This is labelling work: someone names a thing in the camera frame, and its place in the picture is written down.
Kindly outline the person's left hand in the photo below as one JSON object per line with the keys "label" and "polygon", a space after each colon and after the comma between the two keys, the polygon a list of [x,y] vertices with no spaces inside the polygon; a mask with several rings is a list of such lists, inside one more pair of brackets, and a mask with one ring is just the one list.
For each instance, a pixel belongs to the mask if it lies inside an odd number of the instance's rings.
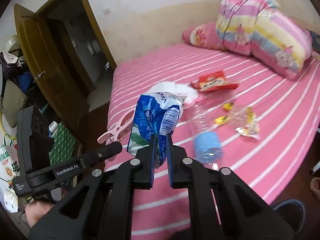
{"label": "person's left hand", "polygon": [[30,227],[33,227],[46,213],[48,213],[54,204],[41,200],[34,200],[25,207],[25,215]]}

